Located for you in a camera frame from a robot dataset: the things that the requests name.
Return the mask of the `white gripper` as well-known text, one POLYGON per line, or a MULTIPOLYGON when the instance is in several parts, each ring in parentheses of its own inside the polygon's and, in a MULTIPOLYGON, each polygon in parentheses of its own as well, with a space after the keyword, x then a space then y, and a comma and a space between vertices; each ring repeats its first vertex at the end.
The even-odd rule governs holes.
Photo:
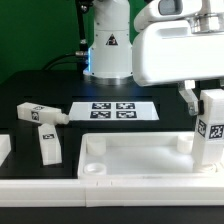
POLYGON ((194 80, 224 77, 224 33, 192 34, 185 20, 153 23, 135 38, 132 59, 138 85, 179 82, 188 112, 196 116, 194 80))

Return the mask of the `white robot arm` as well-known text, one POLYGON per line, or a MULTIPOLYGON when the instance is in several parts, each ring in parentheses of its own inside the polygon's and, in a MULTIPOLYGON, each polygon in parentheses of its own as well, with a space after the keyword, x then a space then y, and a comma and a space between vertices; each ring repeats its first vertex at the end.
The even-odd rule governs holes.
POLYGON ((128 0, 94 0, 94 42, 88 49, 88 81, 140 86, 176 83, 189 113, 204 112, 194 95, 199 80, 224 86, 224 0, 146 0, 129 39, 128 0))

